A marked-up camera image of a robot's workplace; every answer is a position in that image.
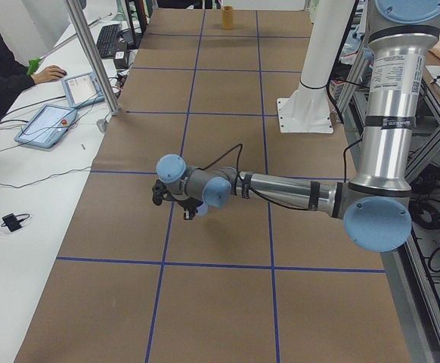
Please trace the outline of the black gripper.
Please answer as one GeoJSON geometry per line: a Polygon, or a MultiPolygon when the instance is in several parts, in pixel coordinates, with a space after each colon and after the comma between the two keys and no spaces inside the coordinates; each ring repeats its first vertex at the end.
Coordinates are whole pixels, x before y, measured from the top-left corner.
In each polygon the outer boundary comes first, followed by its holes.
{"type": "Polygon", "coordinates": [[[184,220],[192,220],[194,212],[202,205],[200,200],[183,194],[170,194],[171,198],[184,208],[184,220]]]}

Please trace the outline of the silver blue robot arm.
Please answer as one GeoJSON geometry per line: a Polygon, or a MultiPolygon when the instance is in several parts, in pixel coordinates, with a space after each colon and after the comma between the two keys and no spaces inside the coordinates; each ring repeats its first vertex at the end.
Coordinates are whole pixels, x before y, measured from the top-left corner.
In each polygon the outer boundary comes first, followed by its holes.
{"type": "Polygon", "coordinates": [[[300,181],[189,166],[177,154],[156,165],[154,204],[176,202],[184,218],[222,207],[231,196],[259,197],[300,211],[321,211],[341,219],[349,238],[375,252],[395,250],[411,234],[411,187],[405,170],[416,124],[426,54],[439,39],[440,1],[371,1],[365,44],[373,62],[356,174],[348,181],[300,181]]]}

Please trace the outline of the person's hand on mouse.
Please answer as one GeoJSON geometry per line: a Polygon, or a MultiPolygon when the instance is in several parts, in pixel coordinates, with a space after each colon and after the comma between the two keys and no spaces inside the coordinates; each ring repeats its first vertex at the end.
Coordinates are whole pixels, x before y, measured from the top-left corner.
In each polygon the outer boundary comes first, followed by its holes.
{"type": "Polygon", "coordinates": [[[60,68],[57,65],[51,65],[44,68],[40,72],[32,74],[31,77],[34,83],[38,85],[42,83],[57,81],[59,79],[64,78],[66,75],[67,75],[66,70],[60,68]]]}

